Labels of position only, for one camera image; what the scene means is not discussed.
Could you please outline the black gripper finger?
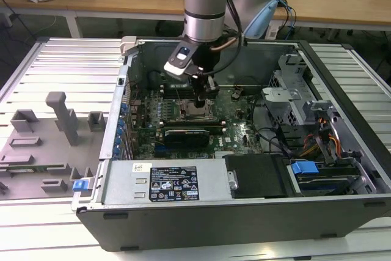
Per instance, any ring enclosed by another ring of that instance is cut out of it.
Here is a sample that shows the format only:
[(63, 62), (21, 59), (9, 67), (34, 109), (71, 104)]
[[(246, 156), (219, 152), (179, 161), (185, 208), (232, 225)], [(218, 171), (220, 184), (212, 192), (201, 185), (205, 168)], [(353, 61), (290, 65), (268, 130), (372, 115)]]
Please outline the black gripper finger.
[(207, 97), (207, 79), (197, 78), (194, 80), (194, 106), (202, 108), (205, 106), (205, 99)]
[(212, 76), (208, 76), (206, 80), (206, 97), (216, 98), (219, 93), (220, 87)]

